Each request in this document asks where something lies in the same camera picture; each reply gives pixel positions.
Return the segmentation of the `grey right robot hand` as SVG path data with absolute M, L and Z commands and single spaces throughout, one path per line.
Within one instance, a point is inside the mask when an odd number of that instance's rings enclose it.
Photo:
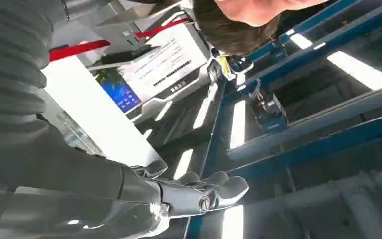
M 189 172 L 156 179 L 163 163 L 130 168 L 69 147 L 57 129 L 0 125 L 0 239 L 139 239 L 171 219 L 236 204 L 245 179 Z

